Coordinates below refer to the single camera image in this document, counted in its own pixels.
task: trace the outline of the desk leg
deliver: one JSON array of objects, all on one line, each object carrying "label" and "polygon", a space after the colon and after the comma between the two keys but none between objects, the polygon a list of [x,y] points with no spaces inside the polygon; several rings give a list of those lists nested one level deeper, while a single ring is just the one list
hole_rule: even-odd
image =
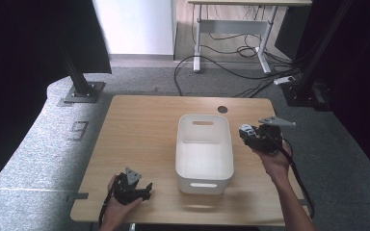
[{"label": "desk leg", "polygon": [[262,65],[263,71],[266,74],[272,72],[267,63],[266,57],[264,56],[264,50],[266,49],[267,40],[269,39],[270,32],[272,31],[272,26],[275,21],[276,12],[278,11],[278,6],[273,6],[272,15],[270,20],[267,21],[266,31],[263,39],[260,42],[260,46],[256,47],[257,57],[259,58],[260,64]]},{"label": "desk leg", "polygon": [[202,19],[202,5],[199,5],[199,14],[197,19],[197,44],[195,45],[194,72],[200,72],[200,21]]}]

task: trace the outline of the white wall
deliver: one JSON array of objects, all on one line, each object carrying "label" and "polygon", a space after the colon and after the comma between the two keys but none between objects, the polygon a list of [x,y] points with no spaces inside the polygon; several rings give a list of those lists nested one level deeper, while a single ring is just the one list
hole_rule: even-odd
[{"label": "white wall", "polygon": [[173,55],[175,0],[92,0],[109,54]]}]

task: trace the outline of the wooden floor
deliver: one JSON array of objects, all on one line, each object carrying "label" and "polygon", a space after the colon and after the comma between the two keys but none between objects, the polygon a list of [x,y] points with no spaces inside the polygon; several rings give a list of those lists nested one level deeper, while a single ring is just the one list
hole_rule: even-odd
[{"label": "wooden floor", "polygon": [[[248,6],[220,6],[210,5],[202,6],[202,18],[206,19],[229,19],[229,20],[267,20],[269,18],[272,7],[248,7]],[[275,41],[278,35],[278,30],[281,21],[284,18],[286,7],[278,7],[275,23],[272,28],[272,33],[267,43],[267,50],[272,54],[286,58],[280,51],[275,48]],[[176,40],[174,58],[178,61],[194,55],[195,34],[197,31],[198,5],[188,4],[186,0],[178,0],[176,5]],[[229,38],[235,35],[220,35],[220,34],[201,34],[200,44],[208,46],[217,51],[232,53],[220,54],[209,48],[202,47],[201,55],[218,62],[225,63],[258,63],[256,57],[246,58],[235,53],[241,46],[256,47],[259,45],[260,39],[253,36],[239,36]],[[254,54],[248,50],[243,55],[249,56]]]}]

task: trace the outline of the wooden table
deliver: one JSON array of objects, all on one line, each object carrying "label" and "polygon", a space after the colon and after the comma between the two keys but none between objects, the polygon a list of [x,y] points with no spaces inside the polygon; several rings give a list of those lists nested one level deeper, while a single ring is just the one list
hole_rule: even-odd
[{"label": "wooden table", "polygon": [[[220,106],[227,107],[227,113],[219,113]],[[179,119],[186,114],[221,115],[229,122],[235,170],[223,194],[186,194],[178,189],[176,136]],[[258,119],[274,115],[268,99],[115,96],[79,190],[89,196],[75,200],[71,217],[97,221],[111,177],[131,167],[143,175],[137,188],[153,182],[153,190],[151,199],[127,222],[284,225],[276,188],[238,133],[243,123],[258,126]]]},{"label": "wooden table", "polygon": [[[260,35],[261,42],[256,47],[257,58],[262,65],[263,72],[271,73],[269,64],[264,56],[267,40],[269,39],[273,23],[275,21],[278,6],[310,6],[311,0],[187,0],[188,3],[199,5],[197,18],[196,45],[194,57],[194,72],[200,72],[200,33],[222,33],[222,34],[246,34]],[[272,6],[272,12],[268,20],[243,21],[243,20],[211,20],[202,19],[202,5],[240,5],[240,6]]]}]

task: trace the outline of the white metal table frame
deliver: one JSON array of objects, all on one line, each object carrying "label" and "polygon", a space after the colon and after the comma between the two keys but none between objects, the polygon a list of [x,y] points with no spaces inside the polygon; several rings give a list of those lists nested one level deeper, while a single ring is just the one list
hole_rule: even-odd
[{"label": "white metal table frame", "polygon": [[255,47],[257,57],[264,73],[269,74],[271,70],[264,56],[267,40],[269,39],[272,26],[275,21],[278,6],[273,6],[272,13],[267,21],[240,21],[240,20],[209,20],[202,19],[202,4],[199,5],[197,18],[197,44],[195,45],[194,72],[200,72],[200,33],[222,33],[222,34],[248,34],[263,36],[259,47]]}]

